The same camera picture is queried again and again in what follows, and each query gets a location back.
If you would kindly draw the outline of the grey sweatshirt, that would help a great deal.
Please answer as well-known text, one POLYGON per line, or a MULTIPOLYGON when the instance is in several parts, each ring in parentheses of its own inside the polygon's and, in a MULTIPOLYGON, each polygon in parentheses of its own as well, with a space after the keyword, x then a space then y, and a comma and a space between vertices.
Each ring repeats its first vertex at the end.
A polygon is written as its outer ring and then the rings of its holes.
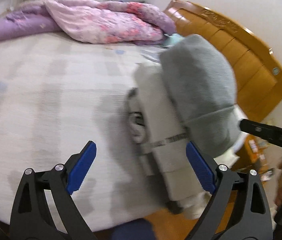
POLYGON ((190 139, 203 153, 222 155, 240 135, 236 81, 228 60, 197 34, 159 58, 164 83, 190 139))

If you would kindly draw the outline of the folded white printed clothes stack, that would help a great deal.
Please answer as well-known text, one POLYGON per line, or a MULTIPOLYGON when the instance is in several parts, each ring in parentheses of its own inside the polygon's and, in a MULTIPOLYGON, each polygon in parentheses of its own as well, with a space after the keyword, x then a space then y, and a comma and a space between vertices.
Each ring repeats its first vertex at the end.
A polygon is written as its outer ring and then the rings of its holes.
POLYGON ((204 191, 185 155, 188 135, 168 97, 156 64, 139 64, 137 84, 126 100, 128 123, 147 176, 161 177, 171 202, 170 212, 197 219, 208 204, 204 191))

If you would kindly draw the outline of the wooden nightstand with items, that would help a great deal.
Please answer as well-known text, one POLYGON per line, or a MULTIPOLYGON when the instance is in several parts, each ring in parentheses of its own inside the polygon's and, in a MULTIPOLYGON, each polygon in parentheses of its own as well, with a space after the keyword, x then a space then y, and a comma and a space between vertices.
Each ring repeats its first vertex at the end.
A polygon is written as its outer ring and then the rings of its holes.
POLYGON ((268 150, 269 144, 264 140, 248 134, 241 148, 236 152, 239 159, 234 163, 231 170, 246 172, 255 170, 260 176, 262 184, 269 182, 275 174, 281 156, 277 152, 268 150))

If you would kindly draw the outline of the wooden headboard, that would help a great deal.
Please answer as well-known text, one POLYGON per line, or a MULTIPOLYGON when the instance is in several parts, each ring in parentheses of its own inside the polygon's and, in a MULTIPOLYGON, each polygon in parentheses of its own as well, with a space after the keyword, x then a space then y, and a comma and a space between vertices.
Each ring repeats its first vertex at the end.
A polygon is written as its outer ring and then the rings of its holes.
POLYGON ((164 12, 178 34, 201 35, 225 56, 235 74, 237 104, 248 119, 263 121, 281 102, 282 66, 252 31, 192 2, 172 0, 164 12))

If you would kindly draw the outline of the white plush bed blanket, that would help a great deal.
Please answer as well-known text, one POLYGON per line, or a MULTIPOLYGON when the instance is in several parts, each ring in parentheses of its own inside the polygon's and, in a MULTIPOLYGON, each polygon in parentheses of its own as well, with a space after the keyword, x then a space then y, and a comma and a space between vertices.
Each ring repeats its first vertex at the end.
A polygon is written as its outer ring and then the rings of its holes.
POLYGON ((125 111, 135 69, 156 51, 61 33, 0 42, 0 221, 10 221, 26 168, 50 170, 90 140, 97 156, 72 198, 93 231, 164 207, 164 185, 144 173, 125 111))

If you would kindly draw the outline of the teal striped pillow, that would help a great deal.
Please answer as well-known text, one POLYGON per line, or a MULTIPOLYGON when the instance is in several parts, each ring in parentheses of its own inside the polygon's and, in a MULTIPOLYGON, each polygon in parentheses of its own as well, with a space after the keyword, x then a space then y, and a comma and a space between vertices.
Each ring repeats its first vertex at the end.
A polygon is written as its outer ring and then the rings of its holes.
POLYGON ((167 36, 164 42, 162 43, 162 47, 165 49, 168 49, 170 47, 173 47, 175 44, 183 40, 184 37, 180 34, 172 34, 170 36, 167 36))

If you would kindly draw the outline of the pink purple floral quilt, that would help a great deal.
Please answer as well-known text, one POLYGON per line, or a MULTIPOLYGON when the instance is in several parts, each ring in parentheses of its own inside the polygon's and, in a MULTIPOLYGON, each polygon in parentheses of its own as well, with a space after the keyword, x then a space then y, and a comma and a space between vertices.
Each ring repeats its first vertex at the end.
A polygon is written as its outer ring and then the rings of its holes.
POLYGON ((58 31, 83 43, 156 45, 176 25, 154 5, 121 1, 30 0, 0 18, 0 42, 58 31))

